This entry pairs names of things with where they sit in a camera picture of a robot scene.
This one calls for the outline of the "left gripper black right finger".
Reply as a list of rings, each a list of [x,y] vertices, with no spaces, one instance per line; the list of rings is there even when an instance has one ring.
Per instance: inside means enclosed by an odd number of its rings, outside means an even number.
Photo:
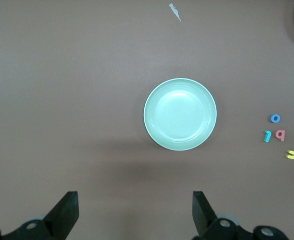
[[[289,240],[279,229],[258,225],[248,232],[234,221],[218,217],[202,191],[194,191],[192,217],[198,232],[192,240]]]

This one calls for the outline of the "brown table cover sheet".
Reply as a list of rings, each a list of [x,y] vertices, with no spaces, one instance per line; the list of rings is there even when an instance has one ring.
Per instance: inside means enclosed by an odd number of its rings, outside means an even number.
[[[216,102],[215,129],[192,150],[162,148],[144,126],[146,98],[173,78]],[[203,191],[244,229],[294,240],[288,150],[294,0],[0,0],[3,233],[77,191],[68,240],[191,240]]]

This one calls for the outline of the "pale green plate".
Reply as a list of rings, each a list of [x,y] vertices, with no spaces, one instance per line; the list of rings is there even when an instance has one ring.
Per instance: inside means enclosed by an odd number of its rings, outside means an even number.
[[[217,121],[217,107],[204,85],[188,78],[174,78],[150,93],[143,120],[146,131],[158,145],[187,151],[210,137]]]

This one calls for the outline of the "white paper scrap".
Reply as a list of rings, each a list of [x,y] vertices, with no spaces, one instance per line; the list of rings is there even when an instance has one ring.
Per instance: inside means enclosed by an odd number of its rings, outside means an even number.
[[[172,12],[176,15],[176,17],[178,18],[178,20],[181,22],[181,18],[179,15],[179,11],[178,9],[175,7],[175,5],[173,3],[169,4],[170,9],[172,10]]]

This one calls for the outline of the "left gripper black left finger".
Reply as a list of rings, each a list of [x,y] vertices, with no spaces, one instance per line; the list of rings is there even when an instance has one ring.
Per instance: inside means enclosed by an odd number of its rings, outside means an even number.
[[[67,192],[43,219],[30,220],[0,240],[66,240],[79,218],[77,191]]]

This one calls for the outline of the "pinkish red foam letter b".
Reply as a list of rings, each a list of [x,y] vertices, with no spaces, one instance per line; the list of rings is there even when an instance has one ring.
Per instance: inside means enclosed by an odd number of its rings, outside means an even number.
[[[283,142],[285,139],[285,130],[283,129],[278,129],[274,132],[274,136],[276,139],[278,139],[279,141]]]

